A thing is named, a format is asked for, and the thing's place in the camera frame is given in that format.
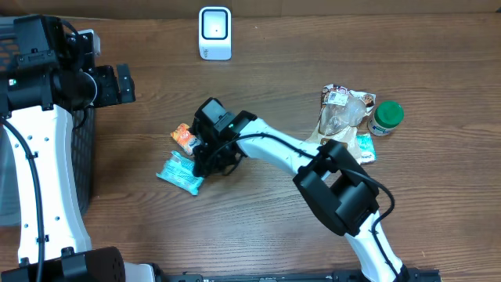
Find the orange snack packet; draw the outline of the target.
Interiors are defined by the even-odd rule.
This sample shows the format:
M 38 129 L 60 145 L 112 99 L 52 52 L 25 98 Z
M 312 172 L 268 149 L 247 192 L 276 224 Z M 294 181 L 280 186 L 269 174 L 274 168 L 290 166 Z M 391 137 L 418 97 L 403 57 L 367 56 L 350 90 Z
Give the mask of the orange snack packet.
M 188 155 L 192 155 L 194 148 L 200 145 L 198 138 L 191 133 L 190 127 L 185 123 L 181 123 L 171 132 L 171 137 Z

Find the teal white snack packet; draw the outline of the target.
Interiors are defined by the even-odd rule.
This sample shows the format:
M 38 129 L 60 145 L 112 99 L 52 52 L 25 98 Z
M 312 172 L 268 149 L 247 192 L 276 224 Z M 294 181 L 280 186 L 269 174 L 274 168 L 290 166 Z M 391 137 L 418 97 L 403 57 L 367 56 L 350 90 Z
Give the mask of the teal white snack packet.
M 164 167 L 156 176 L 197 196 L 204 178 L 193 174 L 194 165 L 192 160 L 173 150 L 170 159 L 165 161 Z

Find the brown pastry bag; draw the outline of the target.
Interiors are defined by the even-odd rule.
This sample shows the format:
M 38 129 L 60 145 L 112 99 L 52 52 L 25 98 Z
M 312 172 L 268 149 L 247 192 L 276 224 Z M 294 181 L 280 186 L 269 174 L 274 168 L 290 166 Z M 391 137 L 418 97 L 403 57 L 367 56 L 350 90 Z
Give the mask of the brown pastry bag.
M 361 157 L 356 140 L 358 127 L 372 113 L 376 97 L 340 85 L 325 85 L 320 95 L 319 119 L 307 141 L 320 145 L 330 140 L 338 141 L 358 162 Z

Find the green white tissue pack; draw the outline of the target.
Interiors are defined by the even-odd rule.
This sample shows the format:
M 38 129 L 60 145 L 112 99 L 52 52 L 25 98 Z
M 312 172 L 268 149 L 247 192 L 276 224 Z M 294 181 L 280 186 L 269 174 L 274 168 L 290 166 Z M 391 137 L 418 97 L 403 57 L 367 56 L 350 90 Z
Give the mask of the green white tissue pack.
M 373 139 L 369 133 L 356 136 L 357 143 L 361 150 L 360 164 L 373 163 L 377 160 L 377 154 L 373 145 Z

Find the green lid jar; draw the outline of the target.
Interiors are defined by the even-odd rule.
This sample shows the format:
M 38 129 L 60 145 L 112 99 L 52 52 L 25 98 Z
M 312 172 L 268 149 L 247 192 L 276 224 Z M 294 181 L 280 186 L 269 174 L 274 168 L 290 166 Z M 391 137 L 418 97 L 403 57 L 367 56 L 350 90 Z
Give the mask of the green lid jar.
M 402 106 L 388 100 L 382 102 L 368 120 L 367 127 L 375 136 L 387 136 L 391 134 L 404 119 Z

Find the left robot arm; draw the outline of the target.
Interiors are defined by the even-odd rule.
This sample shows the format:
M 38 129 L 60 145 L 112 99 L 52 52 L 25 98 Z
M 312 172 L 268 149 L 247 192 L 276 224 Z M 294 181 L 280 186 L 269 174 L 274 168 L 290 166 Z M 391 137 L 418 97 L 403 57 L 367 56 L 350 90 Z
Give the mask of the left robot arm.
M 1 123 L 13 149 L 20 199 L 19 265 L 4 281 L 159 281 L 150 264 L 115 247 L 94 249 L 78 206 L 73 114 L 135 101 L 127 65 L 97 66 L 100 41 L 55 16 L 5 17 Z

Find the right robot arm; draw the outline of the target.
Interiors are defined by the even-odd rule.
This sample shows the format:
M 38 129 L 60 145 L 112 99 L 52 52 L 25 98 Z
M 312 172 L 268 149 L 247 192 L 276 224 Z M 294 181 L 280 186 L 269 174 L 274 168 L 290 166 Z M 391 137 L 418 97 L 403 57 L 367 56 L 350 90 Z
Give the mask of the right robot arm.
M 377 202 L 387 188 L 371 178 L 342 143 L 295 139 L 248 111 L 233 114 L 215 98 L 199 107 L 190 131 L 200 141 L 193 150 L 195 176 L 228 175 L 245 157 L 274 165 L 292 175 L 314 216 L 348 240 L 367 280 L 408 279 L 380 224 L 393 210 L 381 212 Z

